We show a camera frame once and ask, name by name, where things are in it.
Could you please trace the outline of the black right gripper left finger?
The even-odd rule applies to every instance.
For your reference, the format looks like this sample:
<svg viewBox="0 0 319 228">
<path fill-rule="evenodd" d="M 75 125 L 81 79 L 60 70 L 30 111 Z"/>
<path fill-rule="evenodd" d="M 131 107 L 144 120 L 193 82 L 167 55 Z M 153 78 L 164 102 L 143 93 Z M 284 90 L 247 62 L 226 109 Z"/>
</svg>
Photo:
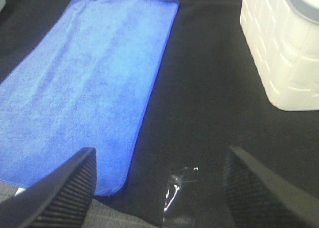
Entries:
<svg viewBox="0 0 319 228">
<path fill-rule="evenodd" d="M 95 193 L 96 151 L 84 147 L 52 173 L 0 204 L 2 228 L 80 228 Z"/>
</svg>

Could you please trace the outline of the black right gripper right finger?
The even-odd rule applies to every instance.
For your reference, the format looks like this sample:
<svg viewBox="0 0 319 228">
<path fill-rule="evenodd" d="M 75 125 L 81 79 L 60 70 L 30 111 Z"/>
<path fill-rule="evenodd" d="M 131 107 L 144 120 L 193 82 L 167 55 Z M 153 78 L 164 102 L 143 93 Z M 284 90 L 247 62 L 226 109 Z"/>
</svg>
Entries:
<svg viewBox="0 0 319 228">
<path fill-rule="evenodd" d="M 317 228 L 319 201 L 238 146 L 228 148 L 223 188 L 238 228 Z"/>
</svg>

